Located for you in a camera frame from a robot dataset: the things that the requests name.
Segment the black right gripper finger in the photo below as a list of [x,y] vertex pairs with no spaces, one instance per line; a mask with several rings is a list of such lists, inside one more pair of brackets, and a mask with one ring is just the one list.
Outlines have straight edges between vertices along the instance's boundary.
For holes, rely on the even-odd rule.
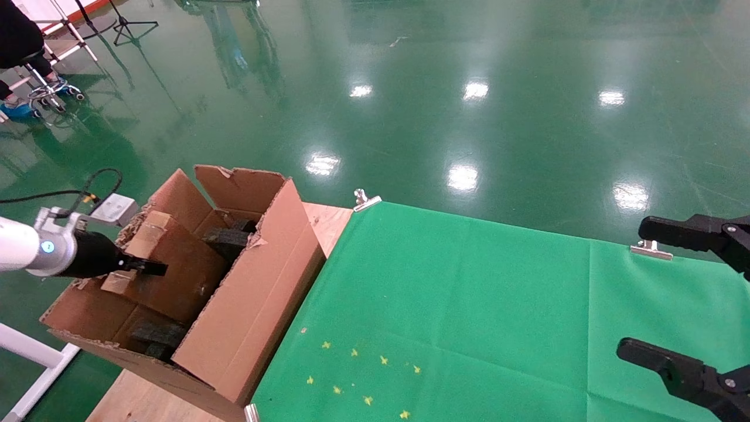
[[656,372],[670,395],[705,408],[721,421],[749,420],[749,366],[718,372],[704,361],[634,338],[623,338],[616,355]]
[[667,246],[710,251],[749,280],[749,216],[694,215],[685,221],[648,216],[641,221],[638,235]]

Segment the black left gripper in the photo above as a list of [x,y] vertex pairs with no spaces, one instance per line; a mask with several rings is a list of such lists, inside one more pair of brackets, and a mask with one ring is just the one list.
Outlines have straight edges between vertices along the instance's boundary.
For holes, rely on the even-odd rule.
[[99,232],[73,232],[76,253],[73,261],[59,273],[70,278],[94,278],[112,271],[137,271],[146,275],[164,276],[167,264],[142,257],[126,257],[124,252]]

